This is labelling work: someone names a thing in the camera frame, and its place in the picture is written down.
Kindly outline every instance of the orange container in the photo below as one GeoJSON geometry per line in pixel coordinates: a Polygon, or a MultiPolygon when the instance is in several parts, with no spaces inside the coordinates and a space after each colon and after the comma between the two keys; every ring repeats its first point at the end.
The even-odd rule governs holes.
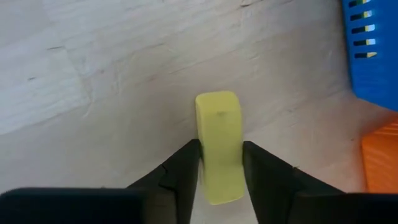
{"type": "Polygon", "coordinates": [[[398,194],[398,120],[362,139],[368,191],[398,194]]]}

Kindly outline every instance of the blue plastic crate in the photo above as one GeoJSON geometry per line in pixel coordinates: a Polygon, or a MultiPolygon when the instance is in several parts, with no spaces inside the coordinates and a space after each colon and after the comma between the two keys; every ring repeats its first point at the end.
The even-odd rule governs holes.
{"type": "Polygon", "coordinates": [[[356,96],[398,111],[398,0],[342,1],[356,96]]]}

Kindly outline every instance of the sponge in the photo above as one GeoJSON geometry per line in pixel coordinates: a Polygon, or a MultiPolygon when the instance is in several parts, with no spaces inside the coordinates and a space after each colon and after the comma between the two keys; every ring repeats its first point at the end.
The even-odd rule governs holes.
{"type": "Polygon", "coordinates": [[[242,114],[231,91],[198,95],[197,128],[202,145],[203,188],[212,205],[244,195],[242,114]]]}

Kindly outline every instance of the wooden floor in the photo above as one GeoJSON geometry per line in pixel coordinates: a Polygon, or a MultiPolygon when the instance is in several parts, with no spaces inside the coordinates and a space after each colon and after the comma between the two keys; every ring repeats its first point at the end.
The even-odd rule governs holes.
{"type": "MultiPolygon", "coordinates": [[[[244,136],[346,191],[392,116],[349,87],[341,6],[321,0],[1,0],[0,191],[125,187],[196,138],[232,90],[244,136]]],[[[249,197],[192,223],[255,223],[249,197]]]]}

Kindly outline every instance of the yellow block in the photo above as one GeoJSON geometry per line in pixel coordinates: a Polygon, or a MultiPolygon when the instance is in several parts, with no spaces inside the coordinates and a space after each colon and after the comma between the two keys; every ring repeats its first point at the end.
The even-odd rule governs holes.
{"type": "Polygon", "coordinates": [[[244,194],[242,114],[230,91],[198,95],[197,125],[203,155],[203,186],[212,205],[244,194]]]}

